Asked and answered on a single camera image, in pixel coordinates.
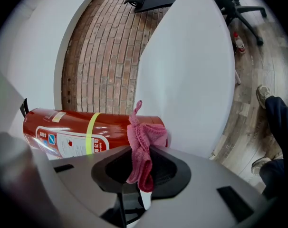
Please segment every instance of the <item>fire extinguisher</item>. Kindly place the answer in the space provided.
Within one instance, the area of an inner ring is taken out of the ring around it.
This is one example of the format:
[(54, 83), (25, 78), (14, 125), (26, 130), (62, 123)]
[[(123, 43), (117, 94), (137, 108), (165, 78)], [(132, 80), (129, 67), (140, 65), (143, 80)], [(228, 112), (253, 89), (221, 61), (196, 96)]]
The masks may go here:
[[(142, 123), (163, 124), (157, 116), (138, 116)], [(92, 154), (129, 145), (128, 115), (37, 108), (25, 115), (27, 142), (58, 158)]]

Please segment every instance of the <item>pink cloth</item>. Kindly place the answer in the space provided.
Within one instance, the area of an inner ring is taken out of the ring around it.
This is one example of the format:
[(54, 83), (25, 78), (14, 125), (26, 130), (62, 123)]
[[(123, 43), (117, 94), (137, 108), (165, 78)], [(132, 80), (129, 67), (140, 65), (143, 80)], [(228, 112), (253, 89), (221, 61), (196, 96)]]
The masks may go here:
[(150, 158), (149, 146), (166, 146), (167, 131), (161, 124), (140, 123), (136, 114), (142, 106), (142, 101), (136, 104), (136, 108), (129, 116), (131, 125), (127, 126), (127, 137), (132, 149), (133, 170), (127, 179), (127, 183), (138, 181), (141, 191), (151, 192), (154, 182), (150, 175), (153, 163)]

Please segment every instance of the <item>curved white wall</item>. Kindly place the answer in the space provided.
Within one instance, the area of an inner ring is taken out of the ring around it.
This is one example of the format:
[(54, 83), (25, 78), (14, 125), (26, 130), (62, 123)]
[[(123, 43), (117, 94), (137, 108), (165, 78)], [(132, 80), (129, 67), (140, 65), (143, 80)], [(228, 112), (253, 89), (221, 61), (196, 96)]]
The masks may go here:
[[(65, 53), (77, 21), (91, 0), (23, 0), (0, 32), (0, 72), (29, 109), (61, 109)], [(24, 138), (17, 113), (10, 134)]]

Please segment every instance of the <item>sneaker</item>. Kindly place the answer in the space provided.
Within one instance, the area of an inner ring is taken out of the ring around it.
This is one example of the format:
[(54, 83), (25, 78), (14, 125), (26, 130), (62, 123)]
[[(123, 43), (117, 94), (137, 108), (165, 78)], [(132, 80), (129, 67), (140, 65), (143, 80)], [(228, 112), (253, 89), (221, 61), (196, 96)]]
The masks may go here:
[(264, 85), (259, 85), (256, 90), (257, 99), (263, 109), (266, 109), (266, 99), (273, 96), (270, 89)]
[(255, 175), (255, 176), (259, 176), (259, 172), (260, 172), (260, 169), (263, 165), (265, 165), (266, 163), (270, 162), (271, 159), (268, 158), (268, 157), (263, 157), (263, 158), (260, 158), (258, 160), (256, 160), (253, 164), (252, 164), (252, 173)]

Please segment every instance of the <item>wooden floor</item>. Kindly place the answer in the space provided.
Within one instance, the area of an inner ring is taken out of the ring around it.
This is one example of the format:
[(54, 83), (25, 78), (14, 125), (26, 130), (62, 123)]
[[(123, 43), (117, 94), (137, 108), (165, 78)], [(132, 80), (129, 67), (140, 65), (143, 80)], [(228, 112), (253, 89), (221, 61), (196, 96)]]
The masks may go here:
[(274, 157), (278, 144), (270, 133), (265, 110), (257, 101), (257, 86), (268, 86), (288, 106), (288, 39), (270, 9), (262, 0), (240, 0), (242, 6), (264, 6), (267, 18), (259, 11), (244, 13), (244, 18), (264, 40), (258, 47), (256, 39), (240, 21), (229, 26), (242, 37), (246, 54), (235, 56), (241, 85), (235, 86), (230, 116), (216, 147), (215, 161), (248, 181), (258, 190), (264, 185), (260, 177), (251, 174), (252, 163), (263, 156)]

